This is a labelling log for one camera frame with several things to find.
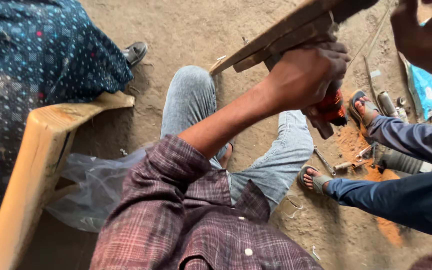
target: plaid shirt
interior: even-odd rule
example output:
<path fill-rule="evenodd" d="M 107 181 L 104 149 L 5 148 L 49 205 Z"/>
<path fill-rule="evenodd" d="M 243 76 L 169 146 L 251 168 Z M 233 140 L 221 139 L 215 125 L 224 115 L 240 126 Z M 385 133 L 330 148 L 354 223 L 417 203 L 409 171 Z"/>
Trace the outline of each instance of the plaid shirt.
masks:
<path fill-rule="evenodd" d="M 251 180 L 231 205 L 226 170 L 167 136 L 129 171 L 91 269 L 322 269 L 269 214 Z"/>

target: spanner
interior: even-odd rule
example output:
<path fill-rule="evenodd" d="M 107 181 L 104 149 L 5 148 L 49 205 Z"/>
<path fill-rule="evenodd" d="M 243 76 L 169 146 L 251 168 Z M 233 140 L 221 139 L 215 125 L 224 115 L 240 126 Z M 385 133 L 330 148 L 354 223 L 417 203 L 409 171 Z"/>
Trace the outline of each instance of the spanner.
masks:
<path fill-rule="evenodd" d="M 361 152 L 359 152 L 359 154 L 356 155 L 356 161 L 358 163 L 362 162 L 363 161 L 363 155 L 366 154 L 366 152 L 368 152 L 369 150 L 373 149 L 373 147 L 375 147 L 376 144 L 378 144 L 378 143 L 374 142 L 371 145 L 369 145 L 368 147 L 364 148 Z"/>
<path fill-rule="evenodd" d="M 326 167 L 328 167 L 329 172 L 331 173 L 331 175 L 335 176 L 336 172 L 333 169 L 333 167 L 331 167 L 329 165 L 329 163 L 326 161 L 326 159 L 323 157 L 323 155 L 321 155 L 321 153 L 318 150 L 318 146 L 314 146 L 314 151 L 316 152 L 316 154 L 319 156 L 319 158 L 321 159 L 321 161 L 324 163 L 324 165 L 326 165 Z"/>

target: gray shoe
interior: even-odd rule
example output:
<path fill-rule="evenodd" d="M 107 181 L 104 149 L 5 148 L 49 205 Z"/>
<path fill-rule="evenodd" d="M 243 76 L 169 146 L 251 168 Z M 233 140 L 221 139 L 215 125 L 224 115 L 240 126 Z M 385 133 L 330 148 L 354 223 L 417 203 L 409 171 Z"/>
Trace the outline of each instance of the gray shoe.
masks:
<path fill-rule="evenodd" d="M 122 50 L 129 68 L 133 68 L 135 65 L 141 62 L 148 52 L 148 45 L 145 42 L 135 42 L 131 46 Z"/>

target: chair backrest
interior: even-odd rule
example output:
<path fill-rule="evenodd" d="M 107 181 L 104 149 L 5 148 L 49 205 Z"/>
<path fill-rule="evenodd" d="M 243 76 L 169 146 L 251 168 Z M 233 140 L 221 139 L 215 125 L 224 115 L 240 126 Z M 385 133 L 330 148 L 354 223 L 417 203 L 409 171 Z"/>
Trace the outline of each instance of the chair backrest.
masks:
<path fill-rule="evenodd" d="M 102 111 L 133 107 L 135 98 L 103 93 L 95 101 L 33 110 L 0 208 L 0 270 L 16 269 L 54 193 L 76 130 Z"/>

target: wooden board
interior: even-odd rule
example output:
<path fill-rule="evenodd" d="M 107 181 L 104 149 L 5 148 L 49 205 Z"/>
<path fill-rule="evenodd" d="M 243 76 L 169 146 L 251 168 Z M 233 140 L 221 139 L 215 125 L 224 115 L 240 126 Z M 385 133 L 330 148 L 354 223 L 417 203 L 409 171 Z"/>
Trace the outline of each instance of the wooden board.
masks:
<path fill-rule="evenodd" d="M 291 14 L 274 24 L 271 28 L 251 40 L 238 52 L 226 57 L 218 65 L 210 70 L 212 76 L 219 74 L 223 70 L 251 56 L 255 52 L 263 49 L 268 44 L 272 44 L 286 34 L 289 34 L 301 26 L 315 20 L 323 13 L 331 10 L 334 6 L 344 0 L 307 0 L 299 5 Z"/>
<path fill-rule="evenodd" d="M 272 44 L 255 52 L 248 58 L 234 64 L 233 68 L 238 73 L 247 70 L 268 59 L 271 55 L 285 52 L 311 38 L 327 34 L 333 23 L 331 12 L 325 12 L 315 20 L 297 28 L 295 31 L 275 40 Z"/>
<path fill-rule="evenodd" d="M 0 270 L 18 266 L 54 193 L 76 129 L 104 110 L 132 107 L 134 102 L 122 92 L 103 93 L 91 103 L 57 104 L 29 113 L 0 208 Z"/>

